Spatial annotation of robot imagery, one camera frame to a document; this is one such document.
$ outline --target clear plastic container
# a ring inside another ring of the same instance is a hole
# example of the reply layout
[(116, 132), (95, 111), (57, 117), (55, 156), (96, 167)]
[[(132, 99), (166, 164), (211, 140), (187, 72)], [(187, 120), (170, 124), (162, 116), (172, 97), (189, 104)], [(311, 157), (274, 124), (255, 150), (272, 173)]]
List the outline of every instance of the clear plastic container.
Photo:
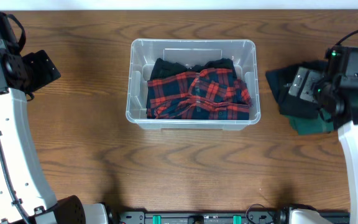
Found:
[[(237, 77), (247, 83), (253, 107), (249, 120), (147, 119), (147, 80), (158, 58), (187, 67), (229, 58)], [(131, 45), (126, 117), (144, 129), (191, 128), (242, 130), (260, 120), (259, 86), (255, 44), (250, 40), (137, 39)]]

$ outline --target dark garment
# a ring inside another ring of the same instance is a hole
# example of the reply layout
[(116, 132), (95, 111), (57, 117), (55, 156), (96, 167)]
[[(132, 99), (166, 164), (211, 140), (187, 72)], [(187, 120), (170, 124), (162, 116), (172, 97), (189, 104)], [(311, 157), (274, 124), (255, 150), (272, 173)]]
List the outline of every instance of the dark garment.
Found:
[(251, 98), (232, 70), (204, 69), (147, 82), (147, 117), (157, 119), (249, 119)]
[[(287, 84), (292, 83), (299, 67), (323, 71), (326, 65), (327, 62), (317, 60), (266, 73), (266, 79), (274, 99), (280, 107), (280, 114), (289, 119), (291, 127), (298, 131), (299, 135), (328, 133), (334, 130), (333, 122), (325, 122), (318, 116), (316, 104), (288, 94), (290, 87)], [(324, 110), (322, 113), (326, 119), (330, 118), (330, 115)]]
[(233, 77), (235, 79), (237, 78), (233, 61), (227, 58), (222, 58), (216, 61), (210, 61), (206, 63), (204, 66), (195, 65), (191, 68), (187, 68), (179, 63), (171, 63), (158, 58), (152, 70), (152, 75), (150, 77), (150, 80), (154, 80), (156, 78), (168, 78), (183, 72), (201, 72), (202, 70), (207, 68), (231, 69), (233, 71), (232, 72)]
[(299, 67), (323, 71), (326, 65), (327, 62), (316, 60), (266, 72), (266, 79), (274, 99), (280, 107), (280, 114), (306, 119), (316, 119), (318, 117), (318, 105), (289, 95), (290, 86), (288, 84), (292, 84)]

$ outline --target wooden table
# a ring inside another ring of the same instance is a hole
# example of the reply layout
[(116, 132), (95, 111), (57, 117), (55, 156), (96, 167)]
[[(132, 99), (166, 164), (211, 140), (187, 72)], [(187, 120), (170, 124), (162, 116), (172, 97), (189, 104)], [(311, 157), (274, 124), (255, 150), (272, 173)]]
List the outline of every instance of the wooden table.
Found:
[[(358, 11), (15, 12), (23, 54), (44, 49), (61, 79), (35, 94), (29, 123), (57, 198), (149, 211), (245, 210), (253, 203), (350, 208), (337, 133), (298, 136), (265, 72), (323, 58)], [(125, 117), (136, 38), (250, 39), (262, 119), (243, 131), (145, 131)], [(346, 42), (358, 46), (358, 35)]]

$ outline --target green tape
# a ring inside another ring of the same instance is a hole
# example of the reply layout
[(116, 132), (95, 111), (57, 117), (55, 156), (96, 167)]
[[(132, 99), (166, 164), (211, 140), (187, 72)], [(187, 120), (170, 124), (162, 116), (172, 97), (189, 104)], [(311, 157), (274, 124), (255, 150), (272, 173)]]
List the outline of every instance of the green tape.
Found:
[(233, 215), (233, 224), (241, 224), (241, 216)]
[(154, 215), (153, 216), (153, 224), (161, 224), (161, 216)]

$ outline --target wire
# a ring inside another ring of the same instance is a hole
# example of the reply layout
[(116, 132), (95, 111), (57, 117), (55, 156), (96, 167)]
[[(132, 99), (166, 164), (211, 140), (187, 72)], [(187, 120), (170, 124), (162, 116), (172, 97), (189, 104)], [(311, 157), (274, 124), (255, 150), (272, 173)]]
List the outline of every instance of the wire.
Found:
[(4, 152), (3, 152), (2, 146), (1, 146), (1, 140), (0, 140), (0, 163), (1, 163), (1, 167), (2, 167), (2, 173), (4, 174), (7, 189), (9, 191), (9, 194), (11, 195), (11, 198), (12, 198), (12, 201), (13, 201), (12, 204), (14, 204), (15, 207), (17, 208), (17, 211), (20, 213), (20, 216), (23, 218), (23, 221), (26, 224), (31, 224), (31, 221), (30, 221), (30, 218), (29, 218), (28, 214), (23, 209), (23, 207), (21, 205), (21, 202), (17, 198), (17, 196), (15, 194), (15, 191), (13, 189), (11, 177), (9, 176), (9, 172), (8, 172), (8, 169), (7, 169), (6, 160), (5, 160), (5, 156), (4, 156)]
[(354, 34), (358, 34), (358, 30), (351, 32), (350, 34), (347, 34), (345, 37), (343, 37), (340, 41), (338, 41), (335, 45), (340, 45), (342, 42), (344, 42), (349, 37), (353, 36)]
[[(246, 218), (248, 219), (248, 221), (249, 221), (251, 224), (256, 224), (256, 223), (254, 223), (254, 222), (248, 217), (248, 212), (249, 212), (249, 210), (250, 210), (252, 207), (254, 207), (254, 206), (256, 206), (256, 205), (261, 206), (262, 208), (264, 208), (264, 209), (267, 210), (267, 208), (264, 207), (264, 206), (261, 205), (261, 204), (253, 204), (253, 205), (251, 205), (251, 206), (247, 209), (247, 211), (246, 211)], [(269, 211), (266, 211), (266, 212), (272, 217), (272, 219), (273, 219), (273, 221), (274, 221), (274, 220), (275, 220), (274, 215), (272, 215)]]

